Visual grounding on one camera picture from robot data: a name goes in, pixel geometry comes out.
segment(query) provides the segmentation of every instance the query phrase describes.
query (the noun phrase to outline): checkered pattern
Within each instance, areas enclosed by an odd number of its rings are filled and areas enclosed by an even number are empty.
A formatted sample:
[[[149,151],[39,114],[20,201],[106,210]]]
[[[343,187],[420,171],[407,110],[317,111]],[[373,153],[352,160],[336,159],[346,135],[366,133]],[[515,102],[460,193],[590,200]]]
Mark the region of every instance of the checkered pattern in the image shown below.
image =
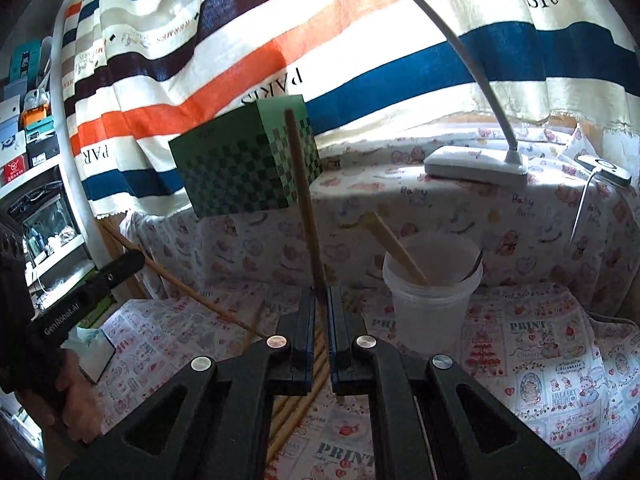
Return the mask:
[[[322,169],[307,118],[300,120],[300,134],[311,183]],[[280,209],[297,200],[284,118],[282,124],[269,133],[261,128],[254,136],[246,132],[242,136],[244,138],[237,142],[204,146],[202,139],[208,138],[205,136],[200,138],[200,149],[191,150],[190,156],[174,153],[184,187],[199,218]],[[232,139],[233,133],[225,137]]]

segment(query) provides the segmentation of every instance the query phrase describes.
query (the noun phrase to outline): white cloth with cartoon print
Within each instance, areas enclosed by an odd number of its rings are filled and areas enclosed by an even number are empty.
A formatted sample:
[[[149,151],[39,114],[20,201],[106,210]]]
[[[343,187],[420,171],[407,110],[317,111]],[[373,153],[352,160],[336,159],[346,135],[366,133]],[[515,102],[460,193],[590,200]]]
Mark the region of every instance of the white cloth with cartoon print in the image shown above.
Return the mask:
[[[224,283],[206,292],[273,333],[297,308],[296,286]],[[411,351],[396,332],[386,289],[345,289],[369,333]],[[190,298],[132,300],[103,327],[116,345],[96,387],[110,430],[191,358],[216,360],[241,352],[244,331]],[[589,318],[563,286],[480,288],[471,299],[454,357],[462,367],[564,456],[583,479],[595,478],[638,421],[640,331]],[[335,402],[329,385],[281,453],[267,480],[373,480],[366,397]]]
[[[444,144],[505,149],[500,128],[425,126],[415,129],[415,137],[320,149],[326,169],[311,191],[328,280],[343,286],[383,285],[383,251],[377,242],[365,230],[340,228],[374,210],[399,237],[429,230],[471,238],[484,247],[484,285],[561,283],[585,308],[615,314],[640,263],[636,188],[592,181],[570,244],[586,180],[572,159],[595,151],[579,127],[571,133],[523,126],[516,133],[520,150],[530,158],[523,192],[424,173],[425,155]],[[637,141],[629,138],[628,143]],[[638,167],[630,169],[637,186]],[[196,290],[229,278],[312,283],[295,206],[201,220],[192,208],[170,217],[130,212],[121,230]],[[153,297],[180,294],[149,270],[143,279]]]

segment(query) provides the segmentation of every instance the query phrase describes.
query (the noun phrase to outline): silver screw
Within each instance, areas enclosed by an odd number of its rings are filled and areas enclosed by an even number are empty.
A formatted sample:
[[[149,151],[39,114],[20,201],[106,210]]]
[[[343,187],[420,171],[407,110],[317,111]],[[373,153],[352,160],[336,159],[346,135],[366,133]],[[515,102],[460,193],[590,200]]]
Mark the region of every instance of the silver screw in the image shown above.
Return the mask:
[[[196,357],[193,361],[191,361],[191,368],[193,368],[197,372],[209,370],[209,368],[211,368],[211,359],[209,359],[208,357],[204,357],[204,355]]]
[[[287,344],[287,338],[283,335],[272,335],[267,339],[267,346],[270,348],[282,348]]]
[[[431,358],[433,366],[440,370],[449,370],[453,366],[453,359],[446,354],[437,354]]]
[[[372,335],[361,335],[356,339],[356,344],[361,348],[373,348],[376,343],[376,338]]]

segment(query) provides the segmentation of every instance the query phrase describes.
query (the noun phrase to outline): red box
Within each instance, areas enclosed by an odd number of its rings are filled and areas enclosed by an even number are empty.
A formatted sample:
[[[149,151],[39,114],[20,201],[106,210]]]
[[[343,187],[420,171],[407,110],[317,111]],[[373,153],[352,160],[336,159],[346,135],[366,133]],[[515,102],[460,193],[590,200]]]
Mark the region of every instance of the red box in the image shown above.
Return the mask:
[[[4,165],[4,179],[6,182],[11,182],[25,171],[24,155],[18,155],[14,160]]]

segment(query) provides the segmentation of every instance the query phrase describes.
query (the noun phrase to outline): triangular cutout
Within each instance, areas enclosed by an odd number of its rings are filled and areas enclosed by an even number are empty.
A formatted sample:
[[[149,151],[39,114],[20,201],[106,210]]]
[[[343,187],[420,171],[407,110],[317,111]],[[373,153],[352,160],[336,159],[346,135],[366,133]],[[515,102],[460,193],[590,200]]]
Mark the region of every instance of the triangular cutout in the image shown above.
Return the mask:
[[[160,455],[186,396],[187,388],[176,386],[165,400],[126,434],[124,440],[152,455]]]
[[[456,393],[471,424],[480,451],[492,453],[516,441],[516,432],[468,386],[459,384]]]

